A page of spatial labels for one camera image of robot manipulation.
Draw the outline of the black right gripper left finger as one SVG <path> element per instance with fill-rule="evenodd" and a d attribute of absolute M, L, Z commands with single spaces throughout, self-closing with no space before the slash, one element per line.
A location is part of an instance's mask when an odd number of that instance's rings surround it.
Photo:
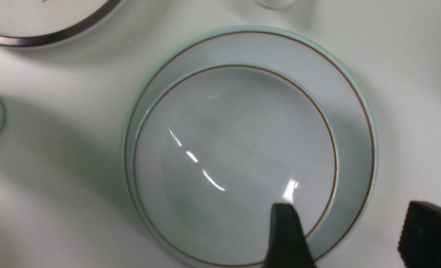
<path fill-rule="evenodd" d="M 316 267 L 293 205 L 276 202 L 271 207 L 269 244 L 263 267 Z"/>

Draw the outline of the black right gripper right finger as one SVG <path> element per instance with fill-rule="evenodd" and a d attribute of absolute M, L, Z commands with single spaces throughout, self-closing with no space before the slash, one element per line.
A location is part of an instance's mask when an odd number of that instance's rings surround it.
<path fill-rule="evenodd" d="M 441 207 L 410 201 L 398 252 L 406 268 L 441 268 Z"/>

